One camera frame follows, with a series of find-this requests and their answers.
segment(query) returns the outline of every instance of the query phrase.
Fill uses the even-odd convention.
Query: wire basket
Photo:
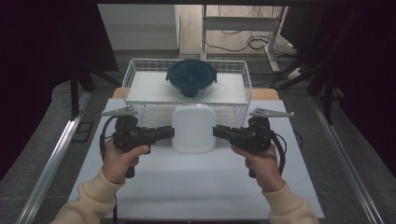
[[[168,83],[169,67],[181,60],[132,59],[122,82],[122,97],[127,106],[137,111],[140,126],[171,125],[177,105],[206,104],[217,114],[217,124],[241,127],[251,99],[251,82],[248,66],[243,61],[211,61],[218,72],[218,82],[202,99],[185,99],[177,96]]]

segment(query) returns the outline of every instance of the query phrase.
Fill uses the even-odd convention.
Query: metal wire rack
[[[217,70],[219,85],[214,84],[211,87],[216,88],[214,93],[200,100],[186,100],[177,97],[176,94],[165,99],[163,98],[164,94],[156,96],[155,93],[149,92],[148,90],[151,88],[149,84],[154,83],[158,75],[161,77],[159,80],[161,85],[173,89],[171,84],[165,81],[166,72],[169,67],[179,61],[181,60],[132,59],[130,61],[122,82],[122,97],[126,105],[133,106],[138,112],[139,125],[146,127],[170,125],[173,110],[177,105],[194,103],[210,105],[217,114],[218,124],[241,127],[251,99],[251,82],[246,62],[205,60]],[[146,80],[147,86],[142,86],[140,82],[142,79]],[[230,94],[215,95],[216,92],[222,91],[238,94],[239,98]]]

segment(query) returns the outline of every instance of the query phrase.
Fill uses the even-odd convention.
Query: dark blue lid
[[[166,74],[166,80],[181,90],[186,97],[194,97],[217,81],[217,71],[209,63],[197,59],[186,59],[174,63]]]

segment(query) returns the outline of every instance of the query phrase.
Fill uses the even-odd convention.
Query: wooden floor
[[[242,7],[242,6],[207,6],[207,16],[228,16],[228,17],[275,17],[280,7]],[[180,54],[200,54],[202,40],[202,6],[180,6]],[[232,31],[207,31],[206,43],[224,49],[207,46],[207,54],[265,54],[263,48],[253,49],[247,47],[248,39],[252,35],[269,36],[269,32],[244,31],[232,34]],[[282,51],[291,51],[288,42],[278,36],[276,43]],[[262,46],[260,42],[251,44],[254,48]]]

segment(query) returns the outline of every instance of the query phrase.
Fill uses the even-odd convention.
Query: forearm
[[[66,203],[51,223],[99,223],[114,208],[114,196],[122,186],[106,180],[101,170],[78,187],[78,198]]]
[[[298,198],[290,190],[288,184],[276,192],[263,192],[271,206],[269,219],[273,224],[314,224],[318,223],[315,212],[309,207],[305,199]]]

